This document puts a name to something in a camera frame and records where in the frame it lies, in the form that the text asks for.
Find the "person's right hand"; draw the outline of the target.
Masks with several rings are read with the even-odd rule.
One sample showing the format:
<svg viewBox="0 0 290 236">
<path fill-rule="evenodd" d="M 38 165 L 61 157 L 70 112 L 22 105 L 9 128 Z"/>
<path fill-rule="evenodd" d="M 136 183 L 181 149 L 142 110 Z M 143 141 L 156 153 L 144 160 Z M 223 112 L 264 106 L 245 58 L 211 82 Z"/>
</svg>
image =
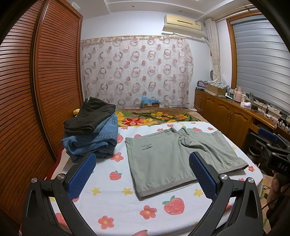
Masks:
<svg viewBox="0 0 290 236">
<path fill-rule="evenodd" d="M 272 178 L 270 190 L 267 196 L 267 204 L 269 208 L 274 208 L 274 205 L 277 202 L 276 198 L 278 198 L 280 192 L 284 192 L 288 187 L 288 185 L 280 186 L 278 174 L 275 171 L 272 172 L 274 173 L 274 177 Z"/>
</svg>

